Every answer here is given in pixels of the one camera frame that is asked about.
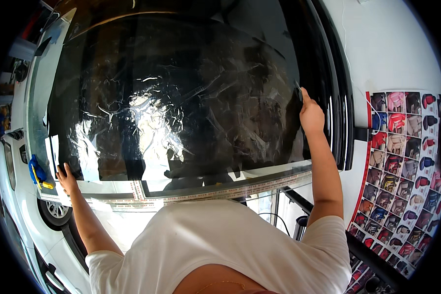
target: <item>blue cloth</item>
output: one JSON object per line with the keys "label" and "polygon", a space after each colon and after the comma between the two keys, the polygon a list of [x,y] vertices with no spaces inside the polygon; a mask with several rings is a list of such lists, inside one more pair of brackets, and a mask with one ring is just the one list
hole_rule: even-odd
{"label": "blue cloth", "polygon": [[36,179],[34,177],[32,166],[34,167],[34,170],[36,171],[37,178],[40,179],[41,181],[45,182],[47,179],[46,172],[44,171],[44,169],[41,168],[39,163],[37,163],[36,155],[34,155],[34,154],[31,156],[31,160],[28,162],[28,168],[29,168],[29,175],[31,175],[31,179],[33,179],[33,182],[35,184],[37,184]]}
{"label": "blue cloth", "polygon": [[375,113],[374,115],[372,115],[372,129],[373,130],[380,130],[380,127],[382,125],[386,125],[387,124],[387,113],[384,112],[378,112]]}

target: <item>person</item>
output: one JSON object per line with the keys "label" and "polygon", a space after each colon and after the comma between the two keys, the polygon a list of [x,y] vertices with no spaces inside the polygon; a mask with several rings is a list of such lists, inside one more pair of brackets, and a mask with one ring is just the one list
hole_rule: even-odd
{"label": "person", "polygon": [[351,267],[340,177],[323,133],[322,109],[301,91],[314,198],[301,242],[241,203],[216,199],[160,209],[124,255],[82,197],[69,165],[66,175],[59,168],[88,251],[92,292],[343,293]]}

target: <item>poster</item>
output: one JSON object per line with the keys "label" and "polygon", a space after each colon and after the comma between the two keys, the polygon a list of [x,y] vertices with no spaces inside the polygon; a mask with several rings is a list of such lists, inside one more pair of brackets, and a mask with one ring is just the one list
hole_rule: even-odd
{"label": "poster", "polygon": [[[441,95],[402,90],[366,96],[373,137],[364,188],[348,231],[409,278],[441,217],[441,174],[436,168]],[[346,293],[355,293],[373,275],[353,258]]]}

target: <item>white wall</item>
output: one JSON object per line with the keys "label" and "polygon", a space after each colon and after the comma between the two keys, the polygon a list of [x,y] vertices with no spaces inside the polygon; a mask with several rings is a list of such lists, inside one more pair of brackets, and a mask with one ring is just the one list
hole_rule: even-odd
{"label": "white wall", "polygon": [[[367,127],[366,91],[426,89],[441,94],[441,71],[423,29],[401,0],[323,0],[335,23],[353,79],[355,125]],[[345,224],[365,172],[367,144],[355,141],[353,167],[340,173]],[[313,203],[312,185],[296,191]]]}

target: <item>car wheel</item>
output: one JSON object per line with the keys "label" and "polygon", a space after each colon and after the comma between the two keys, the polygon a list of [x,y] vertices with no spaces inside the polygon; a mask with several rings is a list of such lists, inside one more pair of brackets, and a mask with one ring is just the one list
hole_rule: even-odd
{"label": "car wheel", "polygon": [[72,208],[59,202],[37,200],[37,206],[42,219],[53,230],[60,231],[72,216]]}

